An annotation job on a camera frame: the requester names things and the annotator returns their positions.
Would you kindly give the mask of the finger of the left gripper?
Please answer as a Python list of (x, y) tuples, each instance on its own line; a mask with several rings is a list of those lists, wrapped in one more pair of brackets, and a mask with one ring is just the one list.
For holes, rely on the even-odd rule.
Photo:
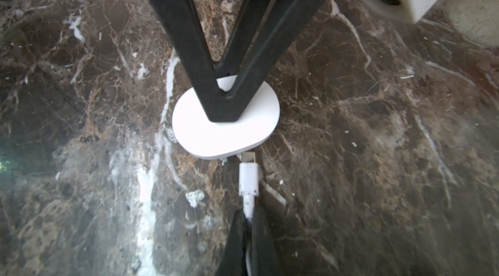
[(326, 0), (149, 0), (204, 112), (237, 121)]

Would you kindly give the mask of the white earbud case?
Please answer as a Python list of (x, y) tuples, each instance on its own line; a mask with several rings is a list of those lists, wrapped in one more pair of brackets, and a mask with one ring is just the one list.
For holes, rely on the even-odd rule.
[(172, 129), (180, 146), (191, 155), (206, 160), (217, 160), (251, 150), (270, 138), (280, 118), (279, 99), (274, 89), (263, 82), (235, 122), (212, 122), (203, 105), (205, 98), (196, 93), (217, 94), (231, 90), (236, 76), (214, 78), (208, 75), (196, 80), (175, 104)]

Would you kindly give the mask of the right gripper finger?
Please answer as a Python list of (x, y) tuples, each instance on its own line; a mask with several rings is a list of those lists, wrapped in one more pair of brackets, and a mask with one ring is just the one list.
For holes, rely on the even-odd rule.
[(257, 209), (249, 224), (243, 211), (234, 214), (216, 275), (282, 275), (266, 213)]

